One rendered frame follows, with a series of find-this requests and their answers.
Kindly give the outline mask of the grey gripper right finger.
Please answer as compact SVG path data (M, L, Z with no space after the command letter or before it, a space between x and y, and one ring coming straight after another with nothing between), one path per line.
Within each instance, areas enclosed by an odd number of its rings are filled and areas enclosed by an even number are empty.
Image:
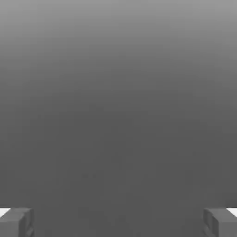
M205 208L202 237L237 237L237 208Z

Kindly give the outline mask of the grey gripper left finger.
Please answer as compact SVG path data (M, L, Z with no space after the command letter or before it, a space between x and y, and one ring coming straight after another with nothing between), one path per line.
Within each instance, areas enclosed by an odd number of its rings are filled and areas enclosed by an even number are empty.
M0 237L35 237L34 209L0 208Z

